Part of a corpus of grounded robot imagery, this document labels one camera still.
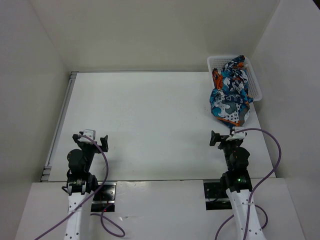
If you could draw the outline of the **colourful patterned shorts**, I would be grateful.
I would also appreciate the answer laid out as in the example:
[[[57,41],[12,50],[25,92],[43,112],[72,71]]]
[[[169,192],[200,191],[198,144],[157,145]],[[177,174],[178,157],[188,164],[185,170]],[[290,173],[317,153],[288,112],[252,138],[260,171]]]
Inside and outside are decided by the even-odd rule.
[[[232,129],[244,125],[250,115],[249,78],[244,55],[227,62],[221,70],[211,71],[213,90],[209,103],[212,115]]]

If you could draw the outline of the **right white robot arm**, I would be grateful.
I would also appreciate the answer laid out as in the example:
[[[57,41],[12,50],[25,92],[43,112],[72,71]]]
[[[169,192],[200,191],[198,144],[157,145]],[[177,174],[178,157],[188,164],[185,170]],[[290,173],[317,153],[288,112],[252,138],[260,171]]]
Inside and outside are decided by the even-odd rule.
[[[243,147],[245,133],[221,135],[211,132],[210,146],[218,145],[223,151],[227,171],[220,178],[219,191],[228,197],[235,220],[238,240],[264,240],[263,227],[260,224],[254,199],[253,187],[247,167],[250,153]]]

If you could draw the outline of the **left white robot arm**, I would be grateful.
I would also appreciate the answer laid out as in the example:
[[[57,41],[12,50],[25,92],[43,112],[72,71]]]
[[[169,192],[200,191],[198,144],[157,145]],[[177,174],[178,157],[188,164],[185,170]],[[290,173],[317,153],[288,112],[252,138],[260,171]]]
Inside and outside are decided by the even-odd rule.
[[[90,173],[96,154],[108,152],[108,136],[101,137],[101,144],[95,141],[96,131],[85,129],[74,134],[72,139],[78,148],[67,154],[68,172],[66,192],[68,194],[68,214],[65,240],[88,240],[90,238],[90,214],[92,200],[100,194],[95,175]]]

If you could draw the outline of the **white plastic basket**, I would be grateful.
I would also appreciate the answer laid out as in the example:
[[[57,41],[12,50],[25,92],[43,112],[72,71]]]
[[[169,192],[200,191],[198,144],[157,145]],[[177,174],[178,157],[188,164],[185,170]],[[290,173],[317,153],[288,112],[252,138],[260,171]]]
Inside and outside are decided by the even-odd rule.
[[[230,62],[232,59],[236,57],[238,57],[238,55],[227,54],[227,55],[212,55],[207,58],[206,62],[208,67],[208,75],[209,75],[209,80],[212,85],[212,88],[215,87],[213,82],[213,77],[212,77],[212,70],[218,69],[218,71],[220,71],[228,62]],[[253,98],[254,102],[258,102],[263,98],[262,91],[258,83],[255,71],[250,62],[250,59],[246,56],[244,60],[244,69],[248,77],[249,96]]]

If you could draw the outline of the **aluminium table edge rail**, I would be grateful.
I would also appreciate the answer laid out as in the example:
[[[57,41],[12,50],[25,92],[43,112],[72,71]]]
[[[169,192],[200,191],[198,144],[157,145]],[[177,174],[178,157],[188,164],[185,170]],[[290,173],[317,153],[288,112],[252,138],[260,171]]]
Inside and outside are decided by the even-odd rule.
[[[78,71],[72,71],[70,73],[69,76],[69,80],[68,80],[68,85],[67,85],[67,89],[64,95],[64,99],[62,102],[62,106],[60,109],[60,114],[58,117],[58,121],[54,130],[54,134],[53,134],[53,138],[50,144],[50,148],[47,154],[47,158],[46,158],[46,162],[44,164],[42,173],[41,173],[41,177],[40,177],[40,182],[48,182],[49,181],[49,177],[50,177],[50,173],[51,173],[51,169],[52,169],[52,165],[51,163],[53,162],[54,158],[55,158],[55,153],[57,150],[57,146],[59,143],[59,139],[60,139],[60,135],[61,135],[61,131],[63,128],[63,124],[64,124],[64,120],[66,117],[66,113],[68,110],[68,105],[70,102],[70,98],[72,95],[72,91],[74,88],[74,84],[75,84],[75,80],[77,77]]]

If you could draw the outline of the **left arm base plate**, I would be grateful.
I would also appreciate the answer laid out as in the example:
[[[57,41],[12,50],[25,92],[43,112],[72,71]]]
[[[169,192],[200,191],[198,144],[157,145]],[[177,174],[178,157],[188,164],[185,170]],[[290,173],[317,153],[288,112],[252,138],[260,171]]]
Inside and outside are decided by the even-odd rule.
[[[116,182],[107,182],[93,197],[91,203],[92,213],[114,212],[116,200]]]

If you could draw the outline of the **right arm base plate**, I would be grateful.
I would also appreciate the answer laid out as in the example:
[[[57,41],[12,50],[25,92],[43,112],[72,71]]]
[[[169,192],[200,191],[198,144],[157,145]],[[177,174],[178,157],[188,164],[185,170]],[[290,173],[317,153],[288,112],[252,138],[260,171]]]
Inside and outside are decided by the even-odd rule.
[[[204,181],[203,188],[207,211],[232,209],[230,200],[219,181]]]

